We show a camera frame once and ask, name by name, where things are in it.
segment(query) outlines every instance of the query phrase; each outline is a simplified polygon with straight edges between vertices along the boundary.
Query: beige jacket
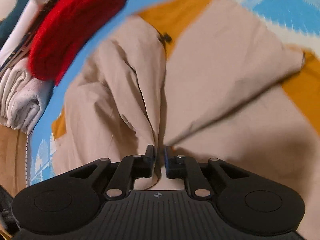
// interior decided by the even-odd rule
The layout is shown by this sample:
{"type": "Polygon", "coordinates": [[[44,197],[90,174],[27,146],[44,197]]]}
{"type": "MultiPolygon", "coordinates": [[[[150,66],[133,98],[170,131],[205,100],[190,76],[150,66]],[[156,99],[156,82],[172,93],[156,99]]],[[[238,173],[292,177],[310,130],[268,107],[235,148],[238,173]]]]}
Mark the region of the beige jacket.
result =
{"type": "MultiPolygon", "coordinates": [[[[68,88],[55,172],[172,145],[292,187],[306,204],[298,232],[318,240],[319,136],[277,85],[301,69],[303,53],[232,0],[211,0],[170,43],[143,17],[103,41],[68,88]]],[[[135,185],[151,186],[183,188],[159,174],[135,185]]]]}

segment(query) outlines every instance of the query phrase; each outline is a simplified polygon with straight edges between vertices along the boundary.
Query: mustard yellow fabric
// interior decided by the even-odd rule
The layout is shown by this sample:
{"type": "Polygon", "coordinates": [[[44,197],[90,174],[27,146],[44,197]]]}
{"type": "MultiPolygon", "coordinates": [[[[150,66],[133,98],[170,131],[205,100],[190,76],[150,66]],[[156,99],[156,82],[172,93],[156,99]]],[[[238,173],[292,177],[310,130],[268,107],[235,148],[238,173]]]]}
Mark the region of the mustard yellow fabric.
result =
{"type": "Polygon", "coordinates": [[[170,0],[152,6],[138,15],[162,35],[168,34],[172,41],[166,43],[167,58],[180,34],[201,14],[212,0],[170,0]]]}
{"type": "Polygon", "coordinates": [[[62,109],[60,116],[53,121],[51,125],[51,129],[52,129],[53,138],[55,140],[60,138],[67,132],[64,108],[62,109]]]}
{"type": "Polygon", "coordinates": [[[320,134],[320,61],[305,52],[305,65],[282,83],[283,90],[320,134]]]}

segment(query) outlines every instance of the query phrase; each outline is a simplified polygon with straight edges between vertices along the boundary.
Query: rolled white towel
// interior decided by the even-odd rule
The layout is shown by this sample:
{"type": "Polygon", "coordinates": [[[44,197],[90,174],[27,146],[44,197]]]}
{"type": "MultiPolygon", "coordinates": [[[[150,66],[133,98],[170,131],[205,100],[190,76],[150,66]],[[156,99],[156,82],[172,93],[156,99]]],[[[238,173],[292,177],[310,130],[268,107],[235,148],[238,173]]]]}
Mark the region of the rolled white towel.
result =
{"type": "Polygon", "coordinates": [[[49,102],[53,82],[32,78],[9,102],[8,125],[30,134],[49,102]]]}
{"type": "Polygon", "coordinates": [[[7,117],[9,102],[15,92],[20,91],[31,79],[27,65],[28,58],[26,57],[14,67],[7,69],[0,81],[0,115],[2,117],[7,117]]]}

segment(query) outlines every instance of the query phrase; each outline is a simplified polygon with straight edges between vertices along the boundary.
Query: red knit hat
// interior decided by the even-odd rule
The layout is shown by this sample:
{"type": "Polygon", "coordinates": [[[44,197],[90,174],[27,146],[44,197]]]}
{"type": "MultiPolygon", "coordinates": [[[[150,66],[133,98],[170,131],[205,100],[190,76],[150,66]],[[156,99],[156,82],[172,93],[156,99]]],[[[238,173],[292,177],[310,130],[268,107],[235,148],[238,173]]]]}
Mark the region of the red knit hat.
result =
{"type": "Polygon", "coordinates": [[[126,0],[59,0],[42,22],[30,49],[28,68],[59,84],[76,54],[126,0]]]}

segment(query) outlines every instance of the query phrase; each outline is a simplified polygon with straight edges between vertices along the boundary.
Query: folded clothes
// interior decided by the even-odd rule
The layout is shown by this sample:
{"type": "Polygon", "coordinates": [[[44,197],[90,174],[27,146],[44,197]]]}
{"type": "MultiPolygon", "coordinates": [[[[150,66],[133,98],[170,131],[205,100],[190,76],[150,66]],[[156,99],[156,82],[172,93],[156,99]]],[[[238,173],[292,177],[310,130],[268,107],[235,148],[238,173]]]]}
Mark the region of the folded clothes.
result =
{"type": "Polygon", "coordinates": [[[84,43],[126,0],[60,0],[31,45],[28,68],[41,80],[58,84],[84,43]]]}
{"type": "Polygon", "coordinates": [[[0,49],[8,39],[13,28],[17,24],[20,15],[22,14],[29,0],[17,0],[17,3],[7,18],[0,24],[0,49]]]}
{"type": "Polygon", "coordinates": [[[30,0],[0,51],[0,77],[30,49],[39,26],[58,0],[30,0]]]}
{"type": "Polygon", "coordinates": [[[13,68],[6,70],[0,80],[0,115],[7,117],[9,102],[15,92],[20,91],[31,79],[27,70],[28,58],[20,60],[13,68]]]}
{"type": "Polygon", "coordinates": [[[9,102],[8,126],[30,134],[47,107],[52,88],[52,81],[32,78],[9,102]]]}

